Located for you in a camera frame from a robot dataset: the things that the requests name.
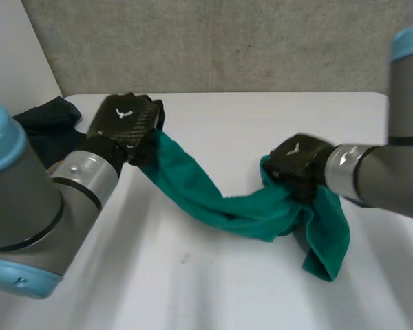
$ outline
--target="white tabletop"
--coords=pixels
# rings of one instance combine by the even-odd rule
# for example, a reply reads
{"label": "white tabletop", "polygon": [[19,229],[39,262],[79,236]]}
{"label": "white tabletop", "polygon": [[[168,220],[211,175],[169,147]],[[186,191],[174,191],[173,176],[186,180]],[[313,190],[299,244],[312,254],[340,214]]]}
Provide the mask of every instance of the white tabletop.
{"label": "white tabletop", "polygon": [[[258,189],[261,156],[297,132],[384,141],[377,93],[152,94],[165,131],[225,195]],[[67,98],[88,127],[104,95]],[[0,329],[413,329],[413,220],[343,201],[351,243],[338,278],[301,268],[293,235],[273,243],[209,228],[136,168],[120,183],[47,300],[0,292]]]}

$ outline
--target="black cloth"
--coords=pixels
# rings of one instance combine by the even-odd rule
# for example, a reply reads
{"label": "black cloth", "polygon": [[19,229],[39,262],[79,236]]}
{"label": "black cloth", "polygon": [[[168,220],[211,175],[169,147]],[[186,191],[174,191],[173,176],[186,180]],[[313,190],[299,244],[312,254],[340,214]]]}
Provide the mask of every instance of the black cloth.
{"label": "black cloth", "polygon": [[86,138],[75,129],[81,119],[80,111],[60,96],[20,113],[14,119],[24,128],[32,148],[46,168],[63,160]]}

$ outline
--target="gray concrete wall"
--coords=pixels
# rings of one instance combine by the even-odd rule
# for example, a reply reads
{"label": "gray concrete wall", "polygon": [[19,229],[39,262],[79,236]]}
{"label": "gray concrete wall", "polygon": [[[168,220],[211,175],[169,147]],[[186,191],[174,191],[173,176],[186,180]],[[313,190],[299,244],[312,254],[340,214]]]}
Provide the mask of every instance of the gray concrete wall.
{"label": "gray concrete wall", "polygon": [[404,0],[23,0],[65,95],[386,91]]}

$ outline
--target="robotic arm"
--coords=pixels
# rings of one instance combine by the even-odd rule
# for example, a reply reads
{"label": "robotic arm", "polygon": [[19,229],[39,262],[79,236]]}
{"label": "robotic arm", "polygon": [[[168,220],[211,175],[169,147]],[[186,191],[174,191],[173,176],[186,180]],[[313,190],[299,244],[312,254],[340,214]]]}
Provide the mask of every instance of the robotic arm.
{"label": "robotic arm", "polygon": [[87,134],[49,178],[23,129],[0,108],[0,289],[47,298],[118,183],[124,162],[147,165],[161,101],[105,99]]}
{"label": "robotic arm", "polygon": [[388,143],[337,147],[296,135],[271,153],[265,169],[310,202],[319,184],[360,205],[413,217],[413,26],[393,41]]}

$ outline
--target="teal cloth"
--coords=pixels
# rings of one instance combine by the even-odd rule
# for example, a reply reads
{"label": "teal cloth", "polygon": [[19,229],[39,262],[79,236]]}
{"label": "teal cloth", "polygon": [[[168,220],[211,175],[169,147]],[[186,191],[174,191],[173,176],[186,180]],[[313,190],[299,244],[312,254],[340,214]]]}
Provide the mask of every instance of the teal cloth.
{"label": "teal cloth", "polygon": [[302,205],[290,198],[291,187],[274,183],[260,166],[262,189],[249,196],[223,197],[175,141],[162,131],[156,135],[157,158],[141,171],[185,212],[209,226],[269,242],[304,225],[310,251],[303,268],[326,281],[337,277],[350,241],[338,196],[320,187],[313,205]]}

